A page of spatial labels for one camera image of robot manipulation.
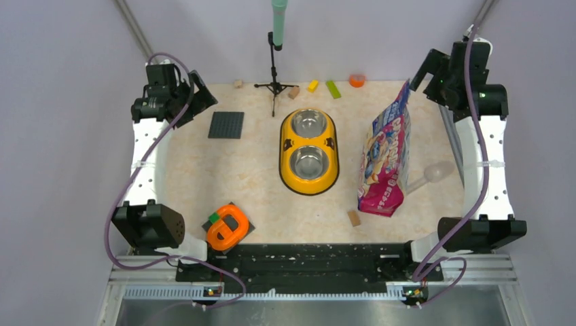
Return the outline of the clear plastic scoop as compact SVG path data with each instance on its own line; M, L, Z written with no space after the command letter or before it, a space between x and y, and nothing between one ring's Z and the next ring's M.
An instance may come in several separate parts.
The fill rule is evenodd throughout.
M436 162L428 165L422 173L422 177L410 183L406 188L406 195L409 195L428 183L439 183L450 176L456 169L455 163L448 161Z

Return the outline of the pink blue pet food bag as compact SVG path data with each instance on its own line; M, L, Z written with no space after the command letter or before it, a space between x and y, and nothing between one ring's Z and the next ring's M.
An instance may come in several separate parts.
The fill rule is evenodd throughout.
M367 129L357 188L361 212L392 217L403 204L410 157L410 94L410 80L406 80L395 100Z

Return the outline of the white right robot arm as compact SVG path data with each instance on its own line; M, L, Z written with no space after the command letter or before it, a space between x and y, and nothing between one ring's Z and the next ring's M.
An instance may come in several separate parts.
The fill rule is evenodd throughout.
M508 197L503 144L508 97L504 85L488 83L491 52L491 44L480 38L454 42L450 54L432 49L410 82L415 91L431 75L423 93L451 111L464 186L461 217L442 217L435 232L410 243L418 273L438 259L489 253L527 233L527 222L516 218Z

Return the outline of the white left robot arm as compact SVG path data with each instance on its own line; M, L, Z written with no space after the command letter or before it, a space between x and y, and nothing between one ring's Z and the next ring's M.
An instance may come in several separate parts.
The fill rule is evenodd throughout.
M197 71L182 78L165 60L147 65L147 84L130 108L134 149L130 183L111 214L111 224L134 249L206 261L206 241L186 231L183 215L167 205L167 156L172 132L218 103Z

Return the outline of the yellow double pet bowl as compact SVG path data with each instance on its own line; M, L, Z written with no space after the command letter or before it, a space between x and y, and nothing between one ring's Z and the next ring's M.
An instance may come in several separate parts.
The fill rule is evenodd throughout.
M290 113L282 122L278 173L284 186L303 196L316 196L338 180L340 163L333 119L319 109Z

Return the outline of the dark grey lego baseplate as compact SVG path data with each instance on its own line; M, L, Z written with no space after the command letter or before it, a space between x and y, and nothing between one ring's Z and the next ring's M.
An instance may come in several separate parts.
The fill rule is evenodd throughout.
M240 139L244 112L217 111L213 113L209 128L209 139Z

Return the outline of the orange tape roll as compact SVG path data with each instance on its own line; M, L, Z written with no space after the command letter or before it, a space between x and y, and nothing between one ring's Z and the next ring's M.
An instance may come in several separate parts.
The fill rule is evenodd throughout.
M365 85L366 76L362 74L349 75L348 82L354 88L361 88Z

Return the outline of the black tripod stand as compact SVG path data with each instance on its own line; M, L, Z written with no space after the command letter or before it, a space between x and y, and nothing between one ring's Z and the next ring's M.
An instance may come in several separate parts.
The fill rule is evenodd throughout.
M286 90L287 88L295 88L296 85L292 85L292 84L282 84L281 82L279 82L277 80L277 70L276 70L276 64L275 64L275 58L274 58L274 52L276 50L275 48L275 44L273 42L273 32L270 31L268 33L268 45L270 47L270 61L271 61L271 67L270 67L270 74L271 74L271 78L272 81L268 84L254 84L255 88L267 88L272 94L272 112L271 115L272 117L274 117L276 115L276 98L279 94L281 94L284 90Z

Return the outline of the green lego brick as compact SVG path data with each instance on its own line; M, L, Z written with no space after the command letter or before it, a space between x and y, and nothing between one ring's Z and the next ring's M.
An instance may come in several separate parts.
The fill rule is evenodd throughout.
M329 90L329 93L331 94L333 99L339 99L342 97L336 83L332 80L328 80L325 82L327 89Z

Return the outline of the wooden block near tripod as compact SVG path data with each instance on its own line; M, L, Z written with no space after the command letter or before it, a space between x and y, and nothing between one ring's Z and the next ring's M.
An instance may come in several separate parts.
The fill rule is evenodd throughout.
M294 86L291 88L291 90L288 93L288 97L292 100L296 99L298 97L298 95L300 94L300 87L299 86Z

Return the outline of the small green block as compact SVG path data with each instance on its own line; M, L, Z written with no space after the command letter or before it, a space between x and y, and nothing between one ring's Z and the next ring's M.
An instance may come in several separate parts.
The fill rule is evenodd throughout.
M220 218L221 218L220 215L219 215L218 213L214 212L213 214L211 214L211 215L209 216L209 222L212 223L212 224L214 224L214 223L216 223L217 221L219 221Z

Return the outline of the yellow toy block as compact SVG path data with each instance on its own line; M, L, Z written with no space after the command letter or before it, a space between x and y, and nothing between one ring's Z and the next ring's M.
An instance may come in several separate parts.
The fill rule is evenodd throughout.
M308 84L307 91L309 91L310 93L314 93L317 90L318 86L319 81L314 79Z

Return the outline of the green microphone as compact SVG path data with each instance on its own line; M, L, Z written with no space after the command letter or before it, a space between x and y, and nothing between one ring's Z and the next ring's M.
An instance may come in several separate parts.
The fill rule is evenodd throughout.
M287 4L288 0L271 0L273 22L272 44L276 51L283 49Z

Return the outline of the wooden block near bag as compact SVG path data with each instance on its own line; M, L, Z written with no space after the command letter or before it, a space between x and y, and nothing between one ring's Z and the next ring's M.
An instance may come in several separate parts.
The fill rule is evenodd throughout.
M361 225L361 219L360 219L357 211L348 211L347 215L348 215L350 224L353 227L357 227L357 226Z

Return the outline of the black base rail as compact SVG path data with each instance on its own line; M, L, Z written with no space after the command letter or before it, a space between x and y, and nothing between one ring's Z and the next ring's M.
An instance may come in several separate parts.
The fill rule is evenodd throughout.
M249 294L384 293L418 266L408 243L239 244L209 250L207 261L239 277Z

